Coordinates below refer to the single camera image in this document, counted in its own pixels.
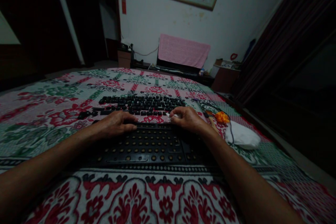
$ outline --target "keyboard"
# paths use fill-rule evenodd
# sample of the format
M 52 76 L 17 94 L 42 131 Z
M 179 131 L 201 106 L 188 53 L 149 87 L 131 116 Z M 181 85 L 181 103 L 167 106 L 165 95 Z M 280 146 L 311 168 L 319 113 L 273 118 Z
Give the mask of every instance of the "keyboard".
M 136 123 L 137 130 L 96 142 L 75 165 L 104 168 L 126 164 L 212 164 L 216 162 L 197 135 L 171 124 Z
M 125 111 L 137 116 L 162 116 L 172 111 L 176 107 L 185 107 L 185 100 L 171 97 L 144 97 L 144 96 L 104 96 L 100 101 L 101 105 L 106 106 L 100 110 L 100 115 L 109 115 L 113 111 Z

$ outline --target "orange object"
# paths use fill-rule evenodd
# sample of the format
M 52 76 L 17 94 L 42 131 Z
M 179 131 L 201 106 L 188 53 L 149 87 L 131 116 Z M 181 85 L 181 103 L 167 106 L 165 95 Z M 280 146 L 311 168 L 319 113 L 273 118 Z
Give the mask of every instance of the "orange object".
M 228 115 L 225 114 L 223 111 L 215 114 L 215 118 L 216 118 L 217 122 L 220 122 L 220 123 L 229 123 L 230 122 L 230 119 L 229 119 Z

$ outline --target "person's right hand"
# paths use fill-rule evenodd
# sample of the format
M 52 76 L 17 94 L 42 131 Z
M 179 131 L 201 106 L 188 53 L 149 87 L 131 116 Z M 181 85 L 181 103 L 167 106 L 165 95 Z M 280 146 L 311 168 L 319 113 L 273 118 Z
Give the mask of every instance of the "person's right hand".
M 174 114 L 180 114 L 182 118 L 174 117 Z M 176 124 L 193 133 L 200 134 L 204 130 L 212 129 L 192 107 L 177 107 L 170 112 L 169 116 L 172 124 Z

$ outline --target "wooden cabinet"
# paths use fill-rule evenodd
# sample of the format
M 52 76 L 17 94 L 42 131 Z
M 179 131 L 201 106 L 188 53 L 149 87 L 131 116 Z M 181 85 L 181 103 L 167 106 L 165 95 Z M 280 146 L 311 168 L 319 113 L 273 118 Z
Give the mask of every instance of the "wooden cabinet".
M 131 68 L 131 52 L 118 50 L 118 62 L 121 68 Z
M 240 71 L 217 65 L 214 65 L 214 67 L 218 67 L 219 69 L 215 76 L 215 81 L 211 86 L 212 90 L 220 93 L 230 93 L 231 87 L 238 78 Z

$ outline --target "dark curtain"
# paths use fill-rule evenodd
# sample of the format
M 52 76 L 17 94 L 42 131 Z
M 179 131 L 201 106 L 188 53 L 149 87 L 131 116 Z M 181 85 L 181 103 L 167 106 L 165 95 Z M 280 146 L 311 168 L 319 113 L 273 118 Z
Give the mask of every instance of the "dark curtain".
M 299 45 L 335 6 L 336 0 L 283 0 L 242 65 L 231 90 L 237 101 L 246 105 L 277 72 L 294 62 Z

